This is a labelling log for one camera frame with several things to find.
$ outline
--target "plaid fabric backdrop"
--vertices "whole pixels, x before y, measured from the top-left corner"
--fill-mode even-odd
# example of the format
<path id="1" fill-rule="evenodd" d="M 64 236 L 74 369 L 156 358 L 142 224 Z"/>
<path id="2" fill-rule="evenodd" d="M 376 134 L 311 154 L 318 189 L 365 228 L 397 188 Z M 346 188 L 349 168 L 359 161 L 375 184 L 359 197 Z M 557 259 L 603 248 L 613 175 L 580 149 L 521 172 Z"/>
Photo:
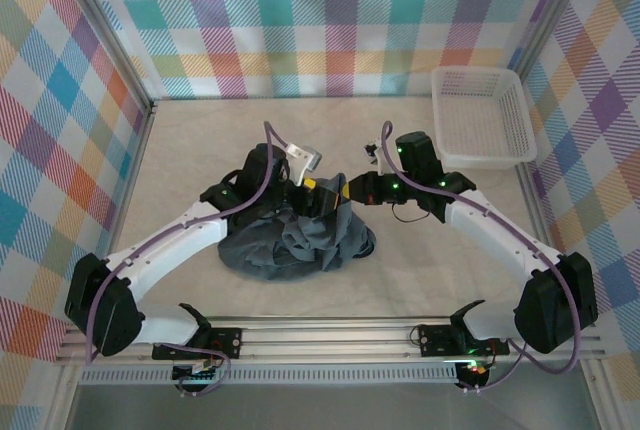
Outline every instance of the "plaid fabric backdrop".
<path id="1" fill-rule="evenodd" d="M 30 429 L 73 263 L 104 254 L 143 119 L 75 0 L 0 0 L 0 428 Z"/>
<path id="2" fill-rule="evenodd" d="M 631 352 L 611 362 L 640 428 L 640 0 L 571 0 L 526 87 L 547 221 L 559 248 L 595 265 L 599 311 Z"/>
<path id="3" fill-rule="evenodd" d="M 160 98 L 428 94 L 438 65 L 517 58 L 547 2 L 102 1 Z"/>

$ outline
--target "dark gray cloth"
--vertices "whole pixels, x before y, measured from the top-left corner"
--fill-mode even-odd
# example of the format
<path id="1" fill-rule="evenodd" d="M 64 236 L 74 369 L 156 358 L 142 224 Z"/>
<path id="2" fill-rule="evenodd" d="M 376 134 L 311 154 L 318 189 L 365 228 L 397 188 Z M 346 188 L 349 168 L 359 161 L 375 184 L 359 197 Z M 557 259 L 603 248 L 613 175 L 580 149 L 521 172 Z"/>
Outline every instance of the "dark gray cloth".
<path id="1" fill-rule="evenodd" d="M 340 192 L 343 174 L 319 185 Z M 319 271 L 341 268 L 352 258 L 369 255 L 376 244 L 373 232 L 342 202 L 325 217 L 300 217 L 288 207 L 270 218 L 256 220 L 218 244 L 229 268 L 262 280 L 297 280 Z"/>

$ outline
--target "beige floor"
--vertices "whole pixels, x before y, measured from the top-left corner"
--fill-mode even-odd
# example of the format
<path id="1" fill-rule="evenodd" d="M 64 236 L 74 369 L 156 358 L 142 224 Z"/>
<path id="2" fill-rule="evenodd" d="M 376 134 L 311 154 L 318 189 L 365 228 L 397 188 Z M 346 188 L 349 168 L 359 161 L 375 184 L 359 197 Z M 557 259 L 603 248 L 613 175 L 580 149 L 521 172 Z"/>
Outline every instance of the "beige floor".
<path id="1" fill-rule="evenodd" d="M 241 167 L 247 152 L 264 141 L 265 119 L 285 140 L 323 153 L 315 175 L 344 172 L 348 179 L 373 169 L 363 146 L 386 119 L 395 125 L 392 138 L 414 130 L 434 134 L 427 98 L 163 102 L 120 246 L 173 220 L 203 190 Z M 464 173 L 530 231 L 515 170 Z M 516 295 L 506 269 L 435 218 L 402 224 L 388 206 L 354 209 L 378 239 L 367 259 L 303 282 L 265 283 L 227 269 L 210 247 L 160 281 L 145 301 L 187 302 L 210 316 L 440 316 L 477 298 Z M 397 211 L 404 218 L 420 215 L 408 205 Z"/>

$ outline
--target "plaid wall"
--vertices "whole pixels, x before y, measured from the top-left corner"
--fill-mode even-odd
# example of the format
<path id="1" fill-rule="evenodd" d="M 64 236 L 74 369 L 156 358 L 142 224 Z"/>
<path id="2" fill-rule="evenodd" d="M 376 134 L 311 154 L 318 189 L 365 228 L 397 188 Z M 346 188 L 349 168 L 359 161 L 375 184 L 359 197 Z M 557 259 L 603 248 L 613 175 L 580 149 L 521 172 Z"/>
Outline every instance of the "plaid wall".
<path id="1" fill-rule="evenodd" d="M 139 108 L 75 0 L 0 0 L 0 429 L 30 429 L 73 263 L 104 254 Z"/>
<path id="2" fill-rule="evenodd" d="M 428 94 L 438 65 L 517 58 L 547 2 L 102 1 L 160 98 Z"/>
<path id="3" fill-rule="evenodd" d="M 618 325 L 611 362 L 640 426 L 640 0 L 571 0 L 526 87 L 546 218 L 561 249 L 595 266 L 601 319 Z"/>

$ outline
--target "white plastic basket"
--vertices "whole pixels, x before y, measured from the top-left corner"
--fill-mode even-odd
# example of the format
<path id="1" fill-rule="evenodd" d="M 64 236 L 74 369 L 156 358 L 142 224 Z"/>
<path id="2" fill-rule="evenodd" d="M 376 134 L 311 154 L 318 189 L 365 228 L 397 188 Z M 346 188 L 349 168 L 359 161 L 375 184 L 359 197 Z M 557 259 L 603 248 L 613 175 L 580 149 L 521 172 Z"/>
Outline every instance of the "white plastic basket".
<path id="1" fill-rule="evenodd" d="M 431 82 L 436 145 L 445 166 L 504 169 L 536 157 L 531 119 L 515 72 L 438 67 Z"/>

